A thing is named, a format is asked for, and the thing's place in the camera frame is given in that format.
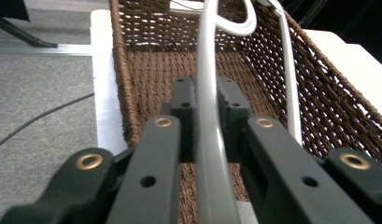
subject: woven basket wall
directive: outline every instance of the woven basket wall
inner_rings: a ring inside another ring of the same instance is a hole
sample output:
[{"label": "woven basket wall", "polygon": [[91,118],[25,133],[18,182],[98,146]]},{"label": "woven basket wall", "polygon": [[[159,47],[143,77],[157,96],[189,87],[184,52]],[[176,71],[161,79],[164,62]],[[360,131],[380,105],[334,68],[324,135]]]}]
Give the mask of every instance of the woven basket wall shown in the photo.
[{"label": "woven basket wall", "polygon": [[[144,123],[170,102],[174,81],[195,74],[198,16],[170,12],[167,0],[110,0],[113,55],[124,117],[124,137],[137,143]],[[217,69],[240,86],[255,114],[287,123],[284,68],[278,20],[254,3],[258,28],[235,37],[217,31]],[[245,19],[242,1],[220,1],[219,14]],[[331,148],[351,147],[382,162],[382,116],[318,50],[287,15],[298,80],[304,149],[325,157]],[[230,164],[237,200],[247,193]],[[196,222],[195,169],[182,165],[180,223]]]}]

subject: screw hole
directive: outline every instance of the screw hole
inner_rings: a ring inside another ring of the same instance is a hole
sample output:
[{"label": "screw hole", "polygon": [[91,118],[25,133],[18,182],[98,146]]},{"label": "screw hole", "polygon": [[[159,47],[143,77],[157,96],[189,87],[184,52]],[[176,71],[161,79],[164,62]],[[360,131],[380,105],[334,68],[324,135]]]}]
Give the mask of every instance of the screw hole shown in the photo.
[{"label": "screw hole", "polygon": [[140,184],[144,188],[150,188],[156,184],[155,177],[149,175],[141,179]]},{"label": "screw hole", "polygon": [[302,181],[304,184],[306,184],[309,187],[315,188],[318,186],[318,182],[315,178],[310,177],[310,176],[304,176],[302,177]]},{"label": "screw hole", "polygon": [[182,106],[182,107],[190,107],[191,105],[188,104],[188,103],[183,103],[183,104],[181,104],[181,106]]},{"label": "screw hole", "polygon": [[85,166],[92,165],[93,163],[97,162],[96,157],[88,157],[85,160],[83,160],[82,164]]},{"label": "screw hole", "polygon": [[354,158],[354,157],[347,157],[346,160],[348,160],[351,163],[357,164],[357,165],[362,164],[362,161],[360,161],[359,159]]}]

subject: white surface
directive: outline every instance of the white surface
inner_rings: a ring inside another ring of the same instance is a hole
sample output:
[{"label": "white surface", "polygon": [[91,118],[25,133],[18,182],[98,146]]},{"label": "white surface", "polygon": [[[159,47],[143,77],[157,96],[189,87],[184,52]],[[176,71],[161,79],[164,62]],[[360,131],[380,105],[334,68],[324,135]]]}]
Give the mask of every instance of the white surface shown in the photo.
[{"label": "white surface", "polygon": [[331,32],[305,30],[322,53],[382,115],[382,64],[362,46]]},{"label": "white surface", "polygon": [[118,86],[112,58],[112,28],[110,12],[92,13],[92,70],[98,146],[114,155],[127,148],[123,138]]}]

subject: black cable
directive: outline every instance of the black cable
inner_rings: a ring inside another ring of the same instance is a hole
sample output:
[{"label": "black cable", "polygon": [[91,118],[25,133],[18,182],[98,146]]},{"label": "black cable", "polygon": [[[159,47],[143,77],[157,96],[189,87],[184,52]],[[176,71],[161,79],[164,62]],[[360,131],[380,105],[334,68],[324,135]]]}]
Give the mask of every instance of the black cable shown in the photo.
[{"label": "black cable", "polygon": [[185,7],[185,8],[188,8],[188,9],[193,10],[193,11],[201,11],[201,10],[202,10],[202,8],[198,9],[198,8],[194,8],[194,7],[187,7],[187,6],[183,5],[183,4],[180,4],[180,3],[177,2],[177,1],[172,1],[172,2],[174,2],[174,3],[176,3],[176,4],[179,4],[180,6]]},{"label": "black cable", "polygon": [[0,141],[0,146],[2,146],[2,144],[4,144],[7,140],[9,140],[11,137],[13,137],[13,135],[15,135],[16,133],[20,132],[21,130],[23,130],[24,128],[26,128],[26,127],[29,126],[30,124],[34,123],[35,121],[37,121],[37,120],[39,120],[39,119],[41,119],[41,118],[47,116],[48,114],[51,114],[51,113],[55,112],[55,111],[57,111],[57,110],[63,109],[64,107],[67,107],[67,106],[72,105],[72,104],[74,104],[74,103],[77,103],[77,102],[79,102],[79,101],[85,100],[85,99],[90,98],[90,97],[92,97],[92,96],[94,96],[94,93],[87,94],[87,95],[85,95],[85,96],[82,96],[82,97],[80,97],[80,98],[77,98],[77,99],[75,99],[75,100],[73,100],[73,101],[70,101],[70,102],[68,102],[68,103],[65,103],[65,104],[63,104],[63,105],[56,106],[56,107],[52,108],[51,110],[45,111],[45,112],[43,112],[42,114],[40,114],[40,115],[34,117],[33,119],[28,120],[28,121],[25,122],[22,126],[20,126],[18,129],[16,129],[13,133],[10,133],[8,136],[6,136],[5,138],[3,138],[3,139]]}]

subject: black plastic bracket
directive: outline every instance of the black plastic bracket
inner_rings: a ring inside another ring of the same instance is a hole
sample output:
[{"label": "black plastic bracket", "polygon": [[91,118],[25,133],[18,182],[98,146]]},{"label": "black plastic bracket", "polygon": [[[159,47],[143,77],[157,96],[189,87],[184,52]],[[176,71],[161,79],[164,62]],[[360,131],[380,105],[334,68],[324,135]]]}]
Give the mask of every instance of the black plastic bracket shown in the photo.
[{"label": "black plastic bracket", "polygon": [[[228,161],[240,162],[238,153],[240,124],[245,122],[252,109],[238,85],[230,78],[218,77],[219,116]],[[194,82],[184,76],[174,84],[171,114],[181,121],[181,162],[194,161],[195,117],[197,108]]]},{"label": "black plastic bracket", "polygon": [[260,223],[373,223],[282,124],[250,118],[243,177]]},{"label": "black plastic bracket", "polygon": [[375,223],[382,223],[382,164],[363,152],[337,148],[322,167]]},{"label": "black plastic bracket", "polygon": [[32,204],[12,207],[1,224],[101,223],[117,181],[111,153],[88,148],[72,155]]},{"label": "black plastic bracket", "polygon": [[177,223],[179,120],[149,119],[106,223]]}]

